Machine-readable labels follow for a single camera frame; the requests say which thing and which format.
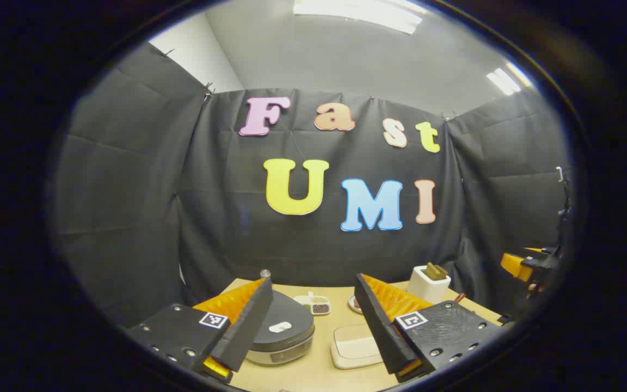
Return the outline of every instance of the blue letter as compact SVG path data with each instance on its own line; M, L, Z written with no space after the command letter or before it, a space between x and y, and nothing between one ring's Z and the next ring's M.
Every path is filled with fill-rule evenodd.
M402 183L384 181L375 199L371 198L369 188L363 180L346 179L343 181L343 188L348 191L348 212L345 222L340 225L343 231L361 230L358 212L361 213L364 223L370 230L374 228L382 211L379 229L398 230L403 227L403 222L398 215L398 195L403 189Z

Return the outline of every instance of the white label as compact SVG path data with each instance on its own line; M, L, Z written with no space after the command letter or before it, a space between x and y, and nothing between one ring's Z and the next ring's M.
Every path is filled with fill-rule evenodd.
M398 323L400 323L403 329L415 328L418 325L423 325L424 323L427 322L427 318L423 317L418 312L413 312L413 313L408 313L407 315L398 316L396 317L396 320L398 320Z
M202 325L206 325L207 327L219 329L228 319L229 318L226 316L217 315L217 313L207 312L205 317L202 317L202 320L200 320L200 323Z
M269 327L268 329L271 332L280 333L280 332L283 332L283 330L287 330L289 328L292 328L292 325L290 323L281 322L281 323L276 323L275 325L271 325L271 327Z

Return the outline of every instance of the rice cooker lid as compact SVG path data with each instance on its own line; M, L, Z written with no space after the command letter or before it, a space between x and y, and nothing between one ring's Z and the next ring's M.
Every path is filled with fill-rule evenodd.
M283 322L288 322L292 327L287 329L274 327ZM311 312L283 293L273 291L272 303L251 345L251 350L258 352L285 350L308 339L313 333L314 316Z

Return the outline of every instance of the wooden tabletop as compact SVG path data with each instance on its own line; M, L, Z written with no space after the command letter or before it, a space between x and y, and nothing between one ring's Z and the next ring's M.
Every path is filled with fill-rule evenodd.
M224 289L224 292L250 282L251 280L236 279ZM407 281L391 284L402 290L408 287ZM372 392L398 384L396 377L386 372L383 363L348 370L341 370L333 365L330 354L333 331L339 327L366 323L364 316L348 306L348 299L355 293L355 288L288 285L272 285L272 288L289 298L308 295L309 292L326 296L331 303L331 312L327 315L313 316L316 332L313 334L310 352L292 362L275 366L257 365L244 360L239 372L234 373L231 385L253 392L279 392L281 389L291 392L328 392L329 390ZM445 300L454 300L457 295L452 290L446 290ZM460 301L460 305L473 310L477 315L496 325L501 325L497 321L500 315L468 298Z

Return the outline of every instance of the white box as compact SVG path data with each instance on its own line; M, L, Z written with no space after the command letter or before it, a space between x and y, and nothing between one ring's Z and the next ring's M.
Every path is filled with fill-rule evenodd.
M432 280L425 275L425 270L427 270L426 265L413 268L413 275L410 276L410 282L406 291L428 301L432 305L440 303L444 300L451 278L446 276L442 280Z

